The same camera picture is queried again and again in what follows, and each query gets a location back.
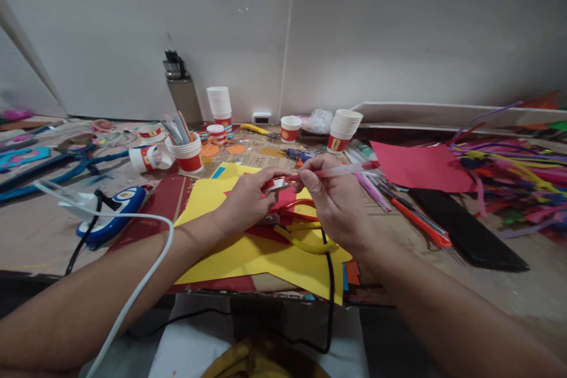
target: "red and white paper cup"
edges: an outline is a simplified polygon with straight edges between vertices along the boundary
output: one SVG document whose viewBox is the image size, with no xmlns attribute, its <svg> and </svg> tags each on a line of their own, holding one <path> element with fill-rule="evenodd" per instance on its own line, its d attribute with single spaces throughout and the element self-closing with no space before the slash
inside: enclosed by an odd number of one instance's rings
<svg viewBox="0 0 567 378">
<path fill-rule="evenodd" d="M 230 125 L 232 125 L 232 112 L 229 112 L 227 114 L 213 114 L 214 117 L 214 121 L 216 124 L 221 125 L 223 128 L 226 128 Z"/>
<path fill-rule="evenodd" d="M 229 143 L 226 138 L 224 127 L 221 124 L 211 124 L 207 127 L 207 131 L 215 145 L 226 146 Z"/>
<path fill-rule="evenodd" d="M 148 145 L 157 143 L 165 137 L 164 130 L 157 124 L 144 124 L 138 128 L 142 142 Z"/>
<path fill-rule="evenodd" d="M 303 121 L 301 118 L 288 115 L 282 117 L 282 142 L 286 144 L 292 144 L 297 139 L 299 134 L 299 128 Z"/>
<path fill-rule="evenodd" d="M 327 152 L 340 154 L 343 152 L 356 130 L 359 128 L 363 115 L 350 109 L 338 109 L 331 123 L 331 133 L 327 142 Z"/>
<path fill-rule="evenodd" d="M 232 108 L 228 87 L 208 87 L 208 103 L 216 124 L 228 127 L 232 124 Z"/>
<path fill-rule="evenodd" d="M 138 173 L 143 173 L 153 170 L 167 170 L 171 167 L 175 160 L 163 146 L 164 144 L 159 144 L 129 149 L 128 154 L 134 169 Z"/>
<path fill-rule="evenodd" d="M 201 157 L 201 136 L 193 132 L 193 140 L 193 143 L 180 146 L 173 145 L 170 138 L 165 140 L 165 146 L 175 157 L 175 161 L 184 171 L 183 174 L 197 174 L 204 167 Z"/>
<path fill-rule="evenodd" d="M 336 155 L 340 154 L 347 148 L 348 143 L 351 141 L 353 136 L 354 133 L 339 133 L 331 129 L 329 140 L 327 142 L 327 152 Z"/>
</svg>

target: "table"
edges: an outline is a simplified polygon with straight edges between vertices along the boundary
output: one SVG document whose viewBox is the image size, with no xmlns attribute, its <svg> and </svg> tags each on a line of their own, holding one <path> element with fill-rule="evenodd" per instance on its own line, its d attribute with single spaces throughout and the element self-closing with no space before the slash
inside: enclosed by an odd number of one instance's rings
<svg viewBox="0 0 567 378">
<path fill-rule="evenodd" d="M 139 123 L 119 123 L 118 129 L 133 130 Z M 239 156 L 224 152 L 216 161 L 240 161 L 246 165 L 267 167 L 279 165 L 290 169 L 294 162 L 288 159 L 270 157 L 260 152 L 263 149 L 283 149 L 293 145 L 283 145 L 280 141 L 270 142 L 267 137 L 242 129 L 236 131 L 236 141 L 245 144 L 245 153 Z M 55 144 L 51 140 L 45 144 Z M 313 142 L 296 142 L 296 147 L 313 149 L 320 147 Z M 174 168 L 169 171 L 154 171 L 138 174 L 129 164 L 128 158 L 105 162 L 100 167 L 98 177 L 86 173 L 73 179 L 70 188 L 93 192 L 100 188 L 107 195 L 114 195 L 129 186 L 149 184 L 155 187 L 153 197 L 143 206 L 151 214 L 159 214 L 173 220 L 183 210 L 190 195 L 192 180 L 177 174 Z M 54 177 L 64 170 L 54 172 Z M 0 181 L 9 178 L 0 175 Z M 478 269 L 467 264 L 453 249 L 437 249 L 429 243 L 400 213 L 382 211 L 361 188 L 367 214 L 375 222 L 377 237 L 389 237 L 411 250 L 415 255 L 431 262 L 443 272 L 452 275 L 464 285 L 488 299 L 503 311 L 521 319 L 550 348 L 562 357 L 567 356 L 567 247 L 545 238 L 541 234 L 507 240 L 506 243 L 520 255 L 532 268 L 525 273 L 507 273 Z M 475 201 L 463 196 L 461 202 L 471 212 L 476 211 Z M 490 215 L 480 219 L 489 229 L 496 231 L 500 219 Z M 74 231 L 79 220 L 57 205 L 47 196 L 38 195 L 26 200 L 0 206 L 0 270 L 24 273 L 30 279 L 58 279 L 64 272 L 78 238 Z M 83 250 L 75 264 L 75 270 L 100 258 L 108 250 L 119 249 L 139 237 L 149 236 L 161 230 L 161 222 L 132 221 L 125 231 L 97 251 Z M 387 294 L 382 290 L 379 280 L 360 268 L 361 285 L 350 285 L 345 296 L 347 304 L 390 305 Z M 173 291 L 235 291 L 239 293 L 273 295 L 286 299 L 302 299 L 305 291 L 282 281 L 272 275 L 262 274 L 241 278 L 210 281 L 189 286 L 180 285 Z"/>
</svg>

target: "plastic bag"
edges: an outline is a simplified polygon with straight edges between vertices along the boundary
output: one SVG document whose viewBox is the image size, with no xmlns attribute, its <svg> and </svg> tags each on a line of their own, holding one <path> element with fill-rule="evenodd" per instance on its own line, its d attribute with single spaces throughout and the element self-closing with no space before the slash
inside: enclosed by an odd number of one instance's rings
<svg viewBox="0 0 567 378">
<path fill-rule="evenodd" d="M 321 108 L 313 111 L 311 116 L 303 123 L 301 128 L 315 134 L 329 134 L 333 122 L 333 113 Z"/>
</svg>

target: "yellow cardstock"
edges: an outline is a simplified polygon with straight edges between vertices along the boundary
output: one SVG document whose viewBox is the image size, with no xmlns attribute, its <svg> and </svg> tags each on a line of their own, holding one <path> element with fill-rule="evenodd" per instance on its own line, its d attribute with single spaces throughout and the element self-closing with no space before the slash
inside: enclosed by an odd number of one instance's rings
<svg viewBox="0 0 567 378">
<path fill-rule="evenodd" d="M 224 192 L 230 191 L 244 173 L 258 172 L 259 168 L 222 163 L 225 170 L 218 178 L 195 182 L 185 211 L 175 222 L 176 226 L 213 211 L 224 201 Z M 306 190 L 298 198 L 310 198 Z M 310 207 L 297 207 L 302 214 L 315 215 Z M 320 230 L 297 230 L 293 236 L 311 245 L 322 244 Z M 335 302 L 343 302 L 343 266 L 352 256 L 340 247 L 331 253 L 335 276 Z M 234 276 L 271 273 L 313 294 L 329 297 L 330 280 L 327 257 L 310 254 L 294 245 L 246 233 L 232 236 L 221 242 L 206 258 L 189 269 L 176 284 L 209 281 Z"/>
</svg>

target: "white wall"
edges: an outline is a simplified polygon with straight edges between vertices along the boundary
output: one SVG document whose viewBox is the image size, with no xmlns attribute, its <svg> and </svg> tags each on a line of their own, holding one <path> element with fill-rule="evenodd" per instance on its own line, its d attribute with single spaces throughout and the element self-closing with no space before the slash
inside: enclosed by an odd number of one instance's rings
<svg viewBox="0 0 567 378">
<path fill-rule="evenodd" d="M 567 0 L 292 0 L 282 115 L 567 88 Z"/>
<path fill-rule="evenodd" d="M 290 0 L 3 1 L 74 115 L 169 112 L 165 48 L 186 60 L 205 118 L 205 88 L 227 85 L 236 121 L 567 86 L 567 0 L 291 0 L 291 14 Z"/>
<path fill-rule="evenodd" d="M 278 113 L 289 0 L 5 2 L 69 114 L 155 119 L 170 112 L 165 48 L 188 64 L 205 118 L 212 118 L 205 88 L 223 85 L 234 119 L 249 120 L 254 107 Z"/>
<path fill-rule="evenodd" d="M 0 28 L 0 109 L 65 116 L 65 111 Z"/>
</svg>

